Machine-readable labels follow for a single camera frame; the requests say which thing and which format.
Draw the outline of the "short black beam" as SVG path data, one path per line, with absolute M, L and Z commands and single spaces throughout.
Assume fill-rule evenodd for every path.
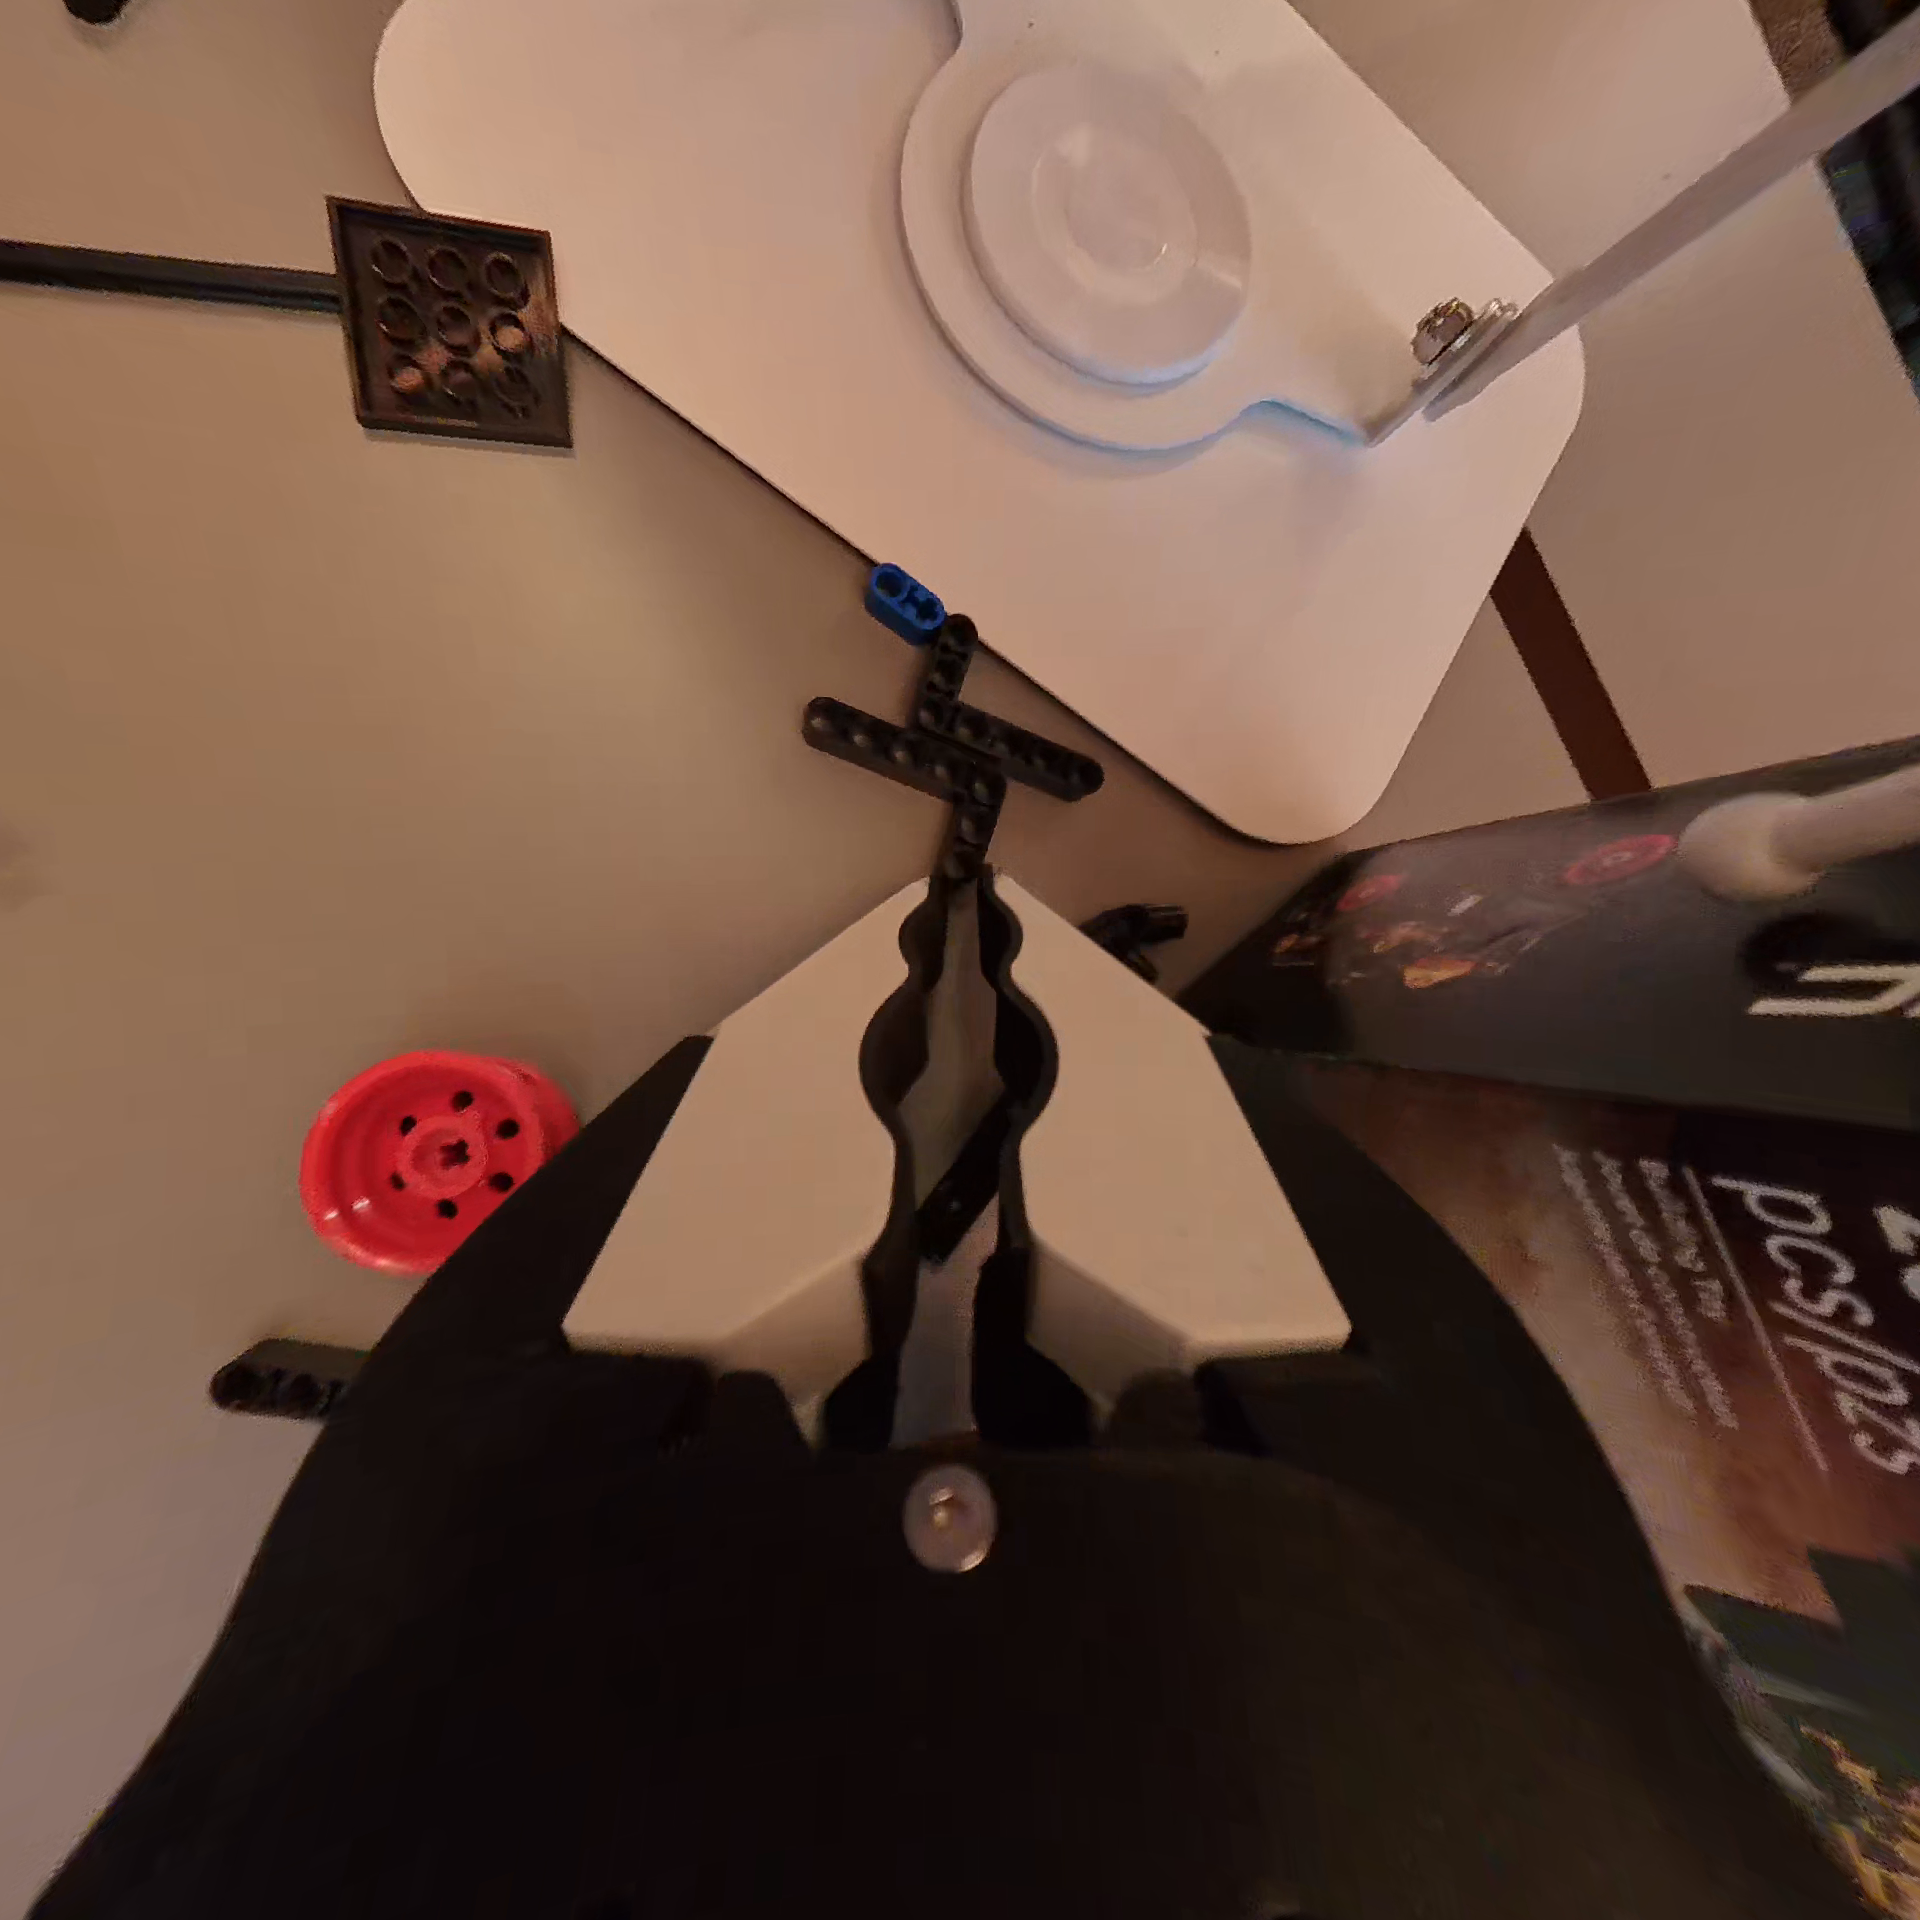
M 249 1417 L 322 1424 L 366 1361 L 367 1350 L 301 1337 L 265 1337 L 209 1376 L 207 1404 Z

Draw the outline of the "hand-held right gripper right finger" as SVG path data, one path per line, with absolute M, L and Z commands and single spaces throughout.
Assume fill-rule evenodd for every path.
M 1207 1028 L 1010 878 L 996 1072 L 1000 1318 L 1095 1421 L 1151 1376 L 1349 1344 Z

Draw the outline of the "black L-shaped beam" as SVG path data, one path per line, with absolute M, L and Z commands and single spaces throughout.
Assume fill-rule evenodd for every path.
M 916 694 L 901 725 L 831 696 L 810 700 L 799 719 L 810 750 L 949 807 L 933 868 L 943 886 L 974 881 L 988 868 L 1012 784 L 1064 805 L 1104 785 L 1097 758 L 965 696 L 976 652 L 976 624 L 966 614 L 949 614 L 926 648 Z

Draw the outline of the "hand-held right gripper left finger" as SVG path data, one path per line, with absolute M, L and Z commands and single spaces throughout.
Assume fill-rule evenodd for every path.
M 710 1033 L 561 1324 L 582 1353 L 700 1359 L 780 1382 L 805 1430 L 869 1354 L 862 1263 L 895 1144 L 860 1041 L 908 980 L 910 881 Z

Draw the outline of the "red wheel rim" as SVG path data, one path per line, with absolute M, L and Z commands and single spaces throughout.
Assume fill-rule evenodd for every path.
M 418 1049 L 324 1100 L 303 1135 L 297 1188 L 334 1254 L 424 1279 L 575 1133 L 569 1097 L 537 1068 Z

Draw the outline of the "white book stand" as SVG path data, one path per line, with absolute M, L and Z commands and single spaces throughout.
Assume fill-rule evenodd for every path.
M 1916 396 L 1746 5 L 402 5 L 426 208 L 1215 824 L 1537 525 L 1653 774 L 1916 732 Z

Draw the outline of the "monster truck toy box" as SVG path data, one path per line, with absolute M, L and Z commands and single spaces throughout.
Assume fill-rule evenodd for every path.
M 1186 992 L 1352 1324 L 1217 1365 L 1245 1449 L 1428 1526 L 1649 1745 L 1735 1760 L 1762 1892 L 1916 1914 L 1916 792 L 1711 892 L 1694 823 L 1916 738 L 1349 853 Z

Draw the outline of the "grey desk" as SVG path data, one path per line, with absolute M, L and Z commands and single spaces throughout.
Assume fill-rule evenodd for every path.
M 404 199 L 392 5 L 5 5 L 5 236 L 329 264 Z M 1551 271 L 1782 105 L 1746 5 L 1302 5 Z M 1532 538 L 1653 784 L 1916 734 L 1916 396 L 1794 177 L 1602 313 Z M 905 646 L 865 565 L 569 349 L 575 446 L 377 439 L 335 320 L 5 285 L 5 1914 L 201 1665 L 317 1430 L 207 1377 L 362 1345 L 406 1286 L 317 1242 L 322 1100 L 482 1049 L 585 1118 L 922 878 L 942 812 L 808 752 Z M 1321 847 L 1108 762 L 996 856 L 1068 916 L 1191 909 L 1186 983 L 1341 844 L 1584 799 L 1480 608 Z

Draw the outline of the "black grid plate on axle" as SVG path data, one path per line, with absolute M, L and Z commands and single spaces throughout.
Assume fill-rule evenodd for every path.
M 356 199 L 329 199 L 326 229 L 326 271 L 9 238 L 1 279 L 334 317 L 343 325 L 359 425 L 462 442 L 572 447 L 564 327 L 546 231 Z

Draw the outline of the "long black beam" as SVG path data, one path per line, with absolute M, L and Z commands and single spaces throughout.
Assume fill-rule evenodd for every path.
M 1161 968 L 1154 948 L 1184 940 L 1189 913 L 1174 902 L 1125 902 L 1092 913 L 1078 929 L 1148 985 L 1157 985 Z M 943 1263 L 996 1198 L 1000 1149 L 1012 1133 L 1014 1104 L 1014 1092 L 1000 1087 L 943 1175 L 918 1201 L 916 1233 L 922 1263 Z

